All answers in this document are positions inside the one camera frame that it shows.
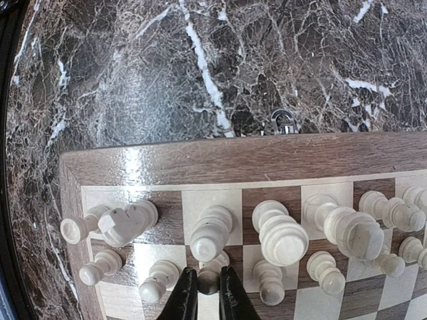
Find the white chess pawn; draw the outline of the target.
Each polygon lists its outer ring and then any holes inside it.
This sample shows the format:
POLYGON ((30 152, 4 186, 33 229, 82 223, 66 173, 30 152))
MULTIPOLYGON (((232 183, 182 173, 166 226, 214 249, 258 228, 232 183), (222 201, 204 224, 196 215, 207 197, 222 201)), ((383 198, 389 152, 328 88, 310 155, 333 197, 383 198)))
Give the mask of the white chess pawn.
POLYGON ((199 262, 199 273, 197 276, 197 286, 200 293, 213 295, 219 290, 220 273, 223 267, 230 264, 230 258, 225 251, 222 251, 215 259, 204 263, 199 262))

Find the white chess rook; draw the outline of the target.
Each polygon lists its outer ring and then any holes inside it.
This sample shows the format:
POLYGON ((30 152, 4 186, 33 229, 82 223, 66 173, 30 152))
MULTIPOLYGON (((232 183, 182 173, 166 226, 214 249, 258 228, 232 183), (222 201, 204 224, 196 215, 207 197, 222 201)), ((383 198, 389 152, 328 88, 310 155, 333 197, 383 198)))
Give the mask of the white chess rook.
POLYGON ((60 224, 61 235, 66 242, 76 245, 88 238, 91 232, 101 235, 98 227, 101 216, 111 208, 106 205, 97 205, 88 209, 84 217, 70 217, 62 220, 60 224))

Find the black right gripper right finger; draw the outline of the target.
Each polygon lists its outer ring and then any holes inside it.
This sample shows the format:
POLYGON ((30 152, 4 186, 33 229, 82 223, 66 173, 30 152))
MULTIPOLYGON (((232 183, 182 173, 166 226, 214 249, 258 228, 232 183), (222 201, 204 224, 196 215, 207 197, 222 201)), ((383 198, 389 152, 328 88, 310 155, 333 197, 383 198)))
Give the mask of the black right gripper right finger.
POLYGON ((222 267, 219 289, 220 319, 257 319, 256 312, 238 274, 232 266, 222 267))

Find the white chess knight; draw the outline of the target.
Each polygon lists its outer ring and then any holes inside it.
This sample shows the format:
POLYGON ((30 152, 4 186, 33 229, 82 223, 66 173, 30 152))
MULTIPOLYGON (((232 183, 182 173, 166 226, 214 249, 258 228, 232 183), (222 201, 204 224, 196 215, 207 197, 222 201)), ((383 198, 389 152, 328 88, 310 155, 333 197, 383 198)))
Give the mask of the white chess knight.
POLYGON ((158 220, 157 207, 148 200, 141 200, 122 208, 104 213, 98 221, 103 240, 111 247, 124 247, 151 229, 158 220))

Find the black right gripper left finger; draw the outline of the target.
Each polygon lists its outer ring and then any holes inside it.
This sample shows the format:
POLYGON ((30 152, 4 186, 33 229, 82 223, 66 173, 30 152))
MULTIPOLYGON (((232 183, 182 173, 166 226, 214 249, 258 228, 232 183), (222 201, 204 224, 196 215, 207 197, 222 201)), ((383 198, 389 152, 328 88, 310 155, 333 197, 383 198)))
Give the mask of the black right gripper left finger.
POLYGON ((197 319, 197 273, 185 267, 157 320, 197 319))

